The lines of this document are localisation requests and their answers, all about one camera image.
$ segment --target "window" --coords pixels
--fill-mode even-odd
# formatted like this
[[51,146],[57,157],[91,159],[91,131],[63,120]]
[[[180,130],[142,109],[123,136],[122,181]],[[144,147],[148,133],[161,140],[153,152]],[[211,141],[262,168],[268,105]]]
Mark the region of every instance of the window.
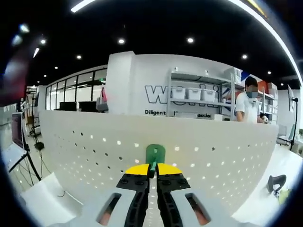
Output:
[[50,110],[50,97],[51,97],[51,87],[46,89],[46,109]]
[[93,73],[79,75],[77,85],[77,108],[79,102],[90,101]]
[[51,86],[51,110],[56,109],[57,84]]
[[64,102],[64,87],[65,87],[65,80],[58,83],[56,109],[60,108],[60,102]]
[[65,102],[75,102],[77,77],[66,80]]
[[106,73],[107,69],[104,70],[98,70],[95,73],[95,78],[94,78],[94,87],[93,87],[93,101],[96,101],[98,97],[101,95],[101,90],[103,87],[103,84],[100,79],[105,79],[106,78]]

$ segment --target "white perforated panel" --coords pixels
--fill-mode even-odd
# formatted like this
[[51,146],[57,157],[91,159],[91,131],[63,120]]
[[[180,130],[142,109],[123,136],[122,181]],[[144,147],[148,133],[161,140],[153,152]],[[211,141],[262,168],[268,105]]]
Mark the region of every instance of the white perforated panel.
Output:
[[[274,125],[64,111],[42,112],[41,126],[58,180],[82,202],[115,187],[126,169],[145,162],[148,145],[161,144],[165,163],[230,214],[259,182],[277,136]],[[146,226],[159,225],[155,186]]]

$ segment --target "ceiling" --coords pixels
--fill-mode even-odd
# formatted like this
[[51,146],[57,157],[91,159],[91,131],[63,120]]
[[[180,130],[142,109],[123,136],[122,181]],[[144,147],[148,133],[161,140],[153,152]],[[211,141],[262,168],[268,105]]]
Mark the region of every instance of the ceiling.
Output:
[[[279,43],[252,16],[227,0],[96,0],[72,13],[70,9],[80,1],[33,1],[9,7],[13,17],[4,27],[9,31],[7,42],[18,32],[20,23],[27,23],[30,32],[43,34],[46,39],[31,63],[28,85],[38,85],[38,81],[47,85],[77,71],[107,64],[112,53],[134,51],[211,59],[274,82],[279,89],[285,89],[287,83],[299,88],[296,77],[282,79],[295,75],[295,71]],[[303,59],[303,18],[297,10],[302,3],[266,2],[285,23],[283,28],[295,47],[295,59]],[[194,43],[187,43],[188,37],[193,37]],[[125,39],[124,45],[117,43],[119,38]],[[11,53],[6,45],[6,61]],[[243,54],[248,55],[246,60],[241,58]],[[298,66],[302,71],[303,64]]]

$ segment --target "floor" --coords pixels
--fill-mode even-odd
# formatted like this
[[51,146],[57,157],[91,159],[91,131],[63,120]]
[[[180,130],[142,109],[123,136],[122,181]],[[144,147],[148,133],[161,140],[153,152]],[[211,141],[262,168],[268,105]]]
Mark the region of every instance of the floor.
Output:
[[[1,148],[5,149],[11,144],[10,125],[1,128]],[[31,148],[32,160],[43,180],[33,176],[28,163],[22,161],[9,176],[12,180],[16,193],[21,194],[27,202],[27,208],[32,215],[42,224],[48,226],[54,223],[65,223],[81,213],[81,202],[65,193],[58,183],[54,173],[50,174],[53,164],[47,150],[42,155],[34,148],[34,139],[26,138]],[[270,175],[285,174],[287,181],[284,189],[290,189],[296,182],[300,173],[303,160],[297,154],[290,152],[287,147],[276,145],[267,169],[246,202],[235,212],[232,217],[240,222],[251,222],[259,226],[265,226],[280,208],[277,198],[270,195],[265,186]]]

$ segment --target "white shirt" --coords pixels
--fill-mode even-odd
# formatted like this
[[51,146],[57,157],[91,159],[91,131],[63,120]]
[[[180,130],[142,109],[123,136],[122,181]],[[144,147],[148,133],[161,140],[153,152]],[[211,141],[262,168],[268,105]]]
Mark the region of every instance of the white shirt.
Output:
[[258,123],[258,116],[260,115],[259,102],[256,98],[248,98],[246,92],[238,95],[236,111],[244,112],[244,122]]

